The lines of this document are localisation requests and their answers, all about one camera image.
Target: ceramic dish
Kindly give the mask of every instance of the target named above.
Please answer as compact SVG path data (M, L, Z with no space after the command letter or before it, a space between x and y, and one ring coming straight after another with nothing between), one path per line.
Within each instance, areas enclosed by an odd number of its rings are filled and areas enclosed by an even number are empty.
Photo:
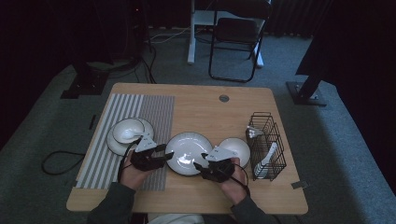
M209 162L201 153L209 153L213 149L209 140L199 133L180 133L174 136L167 144L165 153L174 152L169 167L180 175L198 175L194 162L207 167Z
M148 133L148 136L150 136L151 139L154 138L154 129L152 128L152 125L145 119L138 119L138 120L140 120L145 126L145 130ZM113 137L114 127L115 125L111 127L110 131L108 131L107 133L107 137L106 137L107 146L112 152L116 153L117 155L123 156L129 144L122 144L117 142L116 139L114 139Z
M136 133L142 133L144 131L145 126L139 119L123 119L114 125L113 137L119 143L128 144L139 138Z
M227 138L220 143L219 147L236 152L242 167L246 167L248 165L248 160L250 159L250 148L244 140L240 138Z

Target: desk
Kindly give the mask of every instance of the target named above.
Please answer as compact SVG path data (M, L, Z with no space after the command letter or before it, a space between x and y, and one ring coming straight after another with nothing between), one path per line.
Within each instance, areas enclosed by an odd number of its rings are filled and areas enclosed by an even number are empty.
M213 25L214 12L209 10L195 10L195 0L191 0L191 34L190 34L190 46L189 56L187 59L188 64L194 64L195 61L195 25ZM233 14L228 12L219 12L219 18L236 18ZM257 59L257 66L263 67L262 54L259 52L259 58Z
M287 167L274 181L268 179L253 181L248 165L248 186L251 197L267 214L301 215L307 212L308 206L303 190L293 189L291 186L291 183L299 181L299 176L271 90L118 83L114 85L111 93L175 96L172 136L183 132L197 132L207 137L212 146L218 145L228 137L246 140L245 129L253 112L271 112L282 137ZM219 99L221 95L227 95L230 100L226 103L221 102ZM102 119L103 115L97 127L100 127ZM106 193L107 189L72 188L67 208L71 211L90 211L105 198ZM230 206L230 202L215 183L200 176L181 176L170 169L166 173L164 191L140 190L136 193L134 201L134 211L144 213L228 214Z

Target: gray carpet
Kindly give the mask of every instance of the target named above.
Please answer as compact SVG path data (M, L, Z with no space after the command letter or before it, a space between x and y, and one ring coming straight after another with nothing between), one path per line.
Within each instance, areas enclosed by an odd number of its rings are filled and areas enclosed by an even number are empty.
M199 35L208 40L208 35ZM164 41L163 38L153 42ZM305 81L295 71L310 44L300 37L267 36L263 42L264 67L247 84L217 81L207 74L209 45L197 42L195 64L187 64L189 40L177 36L153 43L157 57L152 74L157 83L270 88L286 130L302 180L309 211L303 223L395 223L396 199L378 170L359 130L333 85L322 82L319 90L325 107L295 105L287 81ZM150 63L153 53L145 49ZM250 64L233 67L243 74ZM226 71L230 67L219 68ZM110 75L102 95L61 100L75 72L66 67L48 85L34 108L0 151L0 223L84 223L87 213L69 212L67 197L79 166L64 175L46 175L42 160L52 151L85 153L94 132L92 116L99 119L114 83L146 82L145 68ZM79 156L54 156L47 167L62 170ZM282 223L299 223L293 216L279 216Z

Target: wire basket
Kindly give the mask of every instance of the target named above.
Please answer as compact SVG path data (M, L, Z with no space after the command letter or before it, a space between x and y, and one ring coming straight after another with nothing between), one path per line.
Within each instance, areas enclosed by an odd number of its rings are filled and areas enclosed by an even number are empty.
M271 113L254 112L246 130L253 180L274 180L286 167L283 143Z

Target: striped mat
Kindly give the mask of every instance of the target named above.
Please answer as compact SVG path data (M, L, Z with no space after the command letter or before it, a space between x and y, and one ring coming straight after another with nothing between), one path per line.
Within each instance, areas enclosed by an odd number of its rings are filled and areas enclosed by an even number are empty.
M106 136L111 127L122 119L141 118L147 120L154 129L154 142L158 145L166 144L171 138L174 101L174 96L111 94L90 155L84 163L76 187L108 189L111 182L117 181L122 156L108 149ZM164 190L166 171L166 165L162 169L156 170L146 179L141 189Z

